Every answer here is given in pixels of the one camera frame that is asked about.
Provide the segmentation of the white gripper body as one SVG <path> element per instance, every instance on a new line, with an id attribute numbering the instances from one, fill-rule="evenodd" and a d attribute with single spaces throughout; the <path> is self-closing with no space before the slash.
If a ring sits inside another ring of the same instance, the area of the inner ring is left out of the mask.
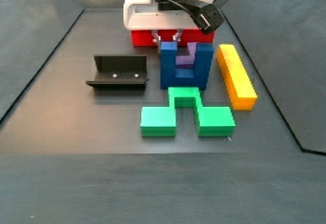
<path id="1" fill-rule="evenodd" d="M 185 0 L 124 0 L 123 24 L 131 31 L 199 30 Z M 214 5 L 215 0 L 199 0 Z"/>

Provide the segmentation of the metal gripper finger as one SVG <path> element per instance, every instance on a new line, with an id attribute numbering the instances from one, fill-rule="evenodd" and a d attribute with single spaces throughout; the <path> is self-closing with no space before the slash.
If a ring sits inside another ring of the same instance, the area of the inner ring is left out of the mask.
<path id="1" fill-rule="evenodd" d="M 182 29 L 178 29 L 177 30 L 177 33 L 174 34 L 174 36 L 173 36 L 173 41 L 174 42 L 181 42 L 181 36 L 182 36 L 182 34 L 183 34 L 183 30 Z"/>
<path id="2" fill-rule="evenodd" d="M 159 44 L 161 43 L 161 35 L 158 33 L 158 30 L 153 30 L 151 31 L 151 36 L 153 36 L 153 42 L 155 44 Z"/>

